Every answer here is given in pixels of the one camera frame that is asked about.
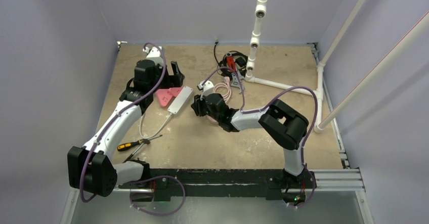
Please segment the round pink socket base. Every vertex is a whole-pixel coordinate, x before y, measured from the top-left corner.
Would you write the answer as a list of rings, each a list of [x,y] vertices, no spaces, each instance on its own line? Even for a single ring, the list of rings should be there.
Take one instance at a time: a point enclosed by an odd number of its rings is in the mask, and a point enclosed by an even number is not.
[[[216,125],[219,125],[223,121],[221,115],[206,115],[206,118],[211,124]]]

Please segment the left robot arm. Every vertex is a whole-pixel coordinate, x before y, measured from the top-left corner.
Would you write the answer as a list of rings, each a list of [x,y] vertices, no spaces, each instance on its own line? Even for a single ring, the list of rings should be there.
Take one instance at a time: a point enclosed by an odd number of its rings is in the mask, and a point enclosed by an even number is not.
[[[150,184],[149,164],[145,161],[129,159],[112,164],[110,159],[130,127],[153,102],[153,94],[167,74],[166,61],[161,61],[161,64],[153,59],[138,61],[134,77],[108,120],[83,146],[73,146],[68,151],[69,184],[79,190],[82,202],[88,203],[95,196],[107,197],[115,187],[129,182],[138,188]]]

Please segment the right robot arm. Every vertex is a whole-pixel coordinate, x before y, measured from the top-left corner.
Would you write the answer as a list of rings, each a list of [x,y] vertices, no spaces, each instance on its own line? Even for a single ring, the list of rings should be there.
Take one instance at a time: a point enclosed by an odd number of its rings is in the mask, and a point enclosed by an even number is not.
[[[283,149],[284,180],[296,187],[304,180],[302,146],[309,121],[285,102],[275,99],[267,108],[250,113],[230,108],[220,94],[196,95],[191,104],[196,116],[211,117],[226,132],[262,128]]]

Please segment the pink power strip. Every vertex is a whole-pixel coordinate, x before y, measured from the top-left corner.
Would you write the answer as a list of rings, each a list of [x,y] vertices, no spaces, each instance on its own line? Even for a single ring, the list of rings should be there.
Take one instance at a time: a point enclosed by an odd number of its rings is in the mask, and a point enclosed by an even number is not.
[[[155,92],[156,98],[161,107],[166,107],[172,98],[175,98],[179,95],[183,87],[171,87],[171,88],[163,88],[158,89]]]

